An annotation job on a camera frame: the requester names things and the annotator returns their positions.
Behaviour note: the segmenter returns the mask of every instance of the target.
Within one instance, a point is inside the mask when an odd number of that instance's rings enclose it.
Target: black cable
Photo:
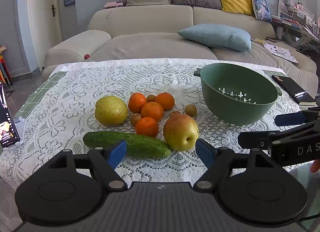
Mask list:
[[[312,220],[312,219],[316,219],[316,218],[319,218],[319,217],[320,217],[320,213],[318,213],[316,215],[300,218],[300,219],[298,219],[298,222],[306,221],[306,220]]]

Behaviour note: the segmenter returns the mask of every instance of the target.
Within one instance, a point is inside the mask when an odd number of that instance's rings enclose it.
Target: phone stand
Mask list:
[[[20,136],[20,142],[16,142],[14,145],[10,147],[3,148],[3,151],[14,149],[23,143],[24,131],[26,129],[27,120],[24,119],[23,117],[19,117],[19,120],[20,122],[16,123],[15,125],[16,125],[17,132]]]

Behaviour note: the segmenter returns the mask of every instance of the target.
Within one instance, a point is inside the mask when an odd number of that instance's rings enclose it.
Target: floral blue pillow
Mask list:
[[[272,17],[266,0],[251,0],[256,19],[272,23]]]

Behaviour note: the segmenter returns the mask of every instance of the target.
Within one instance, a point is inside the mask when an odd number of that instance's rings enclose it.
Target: bowl rim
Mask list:
[[[229,97],[229,96],[227,96],[227,95],[224,95],[223,93],[221,93],[221,92],[219,92],[219,91],[217,91],[215,88],[213,88],[211,85],[209,85],[205,80],[204,80],[204,78],[202,78],[202,75],[201,75],[201,72],[202,72],[202,69],[203,68],[205,68],[205,67],[207,67],[207,66],[209,66],[209,65],[213,65],[213,64],[232,64],[232,65],[235,65],[235,66],[238,66],[238,67],[242,67],[242,68],[245,68],[245,69],[248,69],[248,70],[250,70],[250,71],[253,71],[254,73],[256,73],[256,74],[259,74],[259,75],[261,75],[263,78],[265,78],[267,81],[269,81],[266,77],[264,77],[262,74],[260,74],[260,73],[258,73],[258,72],[256,72],[256,71],[254,71],[254,70],[251,70],[251,69],[249,69],[249,68],[247,68],[247,67],[244,67],[244,66],[241,66],[241,65],[237,65],[237,64],[234,64],[234,63],[227,63],[227,62],[216,62],[216,63],[211,63],[211,64],[207,64],[206,66],[204,66],[204,67],[202,67],[201,68],[201,71],[200,71],[200,78],[201,78],[201,80],[203,80],[205,83],[206,83],[206,85],[208,85],[211,89],[213,89],[215,92],[218,92],[218,93],[220,93],[221,95],[223,95],[223,96],[225,96],[226,98],[229,98],[229,99],[231,99],[231,100],[234,100],[234,101],[238,101],[238,102],[242,102],[242,103],[245,103],[245,104],[251,104],[251,105],[270,105],[270,104],[274,104],[276,101],[277,101],[277,99],[278,99],[278,97],[279,97],[279,94],[278,94],[278,91],[277,91],[277,89],[276,89],[276,87],[272,84],[272,82],[270,82],[270,84],[275,88],[275,90],[276,90],[276,93],[277,93],[277,97],[276,97],[276,99],[273,101],[273,102],[270,102],[270,103],[264,103],[264,104],[258,104],[258,103],[256,103],[256,104],[253,104],[253,103],[247,103],[247,102],[244,102],[244,101],[241,101],[241,100],[236,100],[236,99],[234,99],[234,98],[231,98],[231,97]]]

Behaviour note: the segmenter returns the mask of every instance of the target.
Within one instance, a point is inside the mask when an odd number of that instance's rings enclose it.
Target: phone screen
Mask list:
[[[0,82],[0,144],[5,148],[19,141],[19,134],[8,109],[4,86]]]

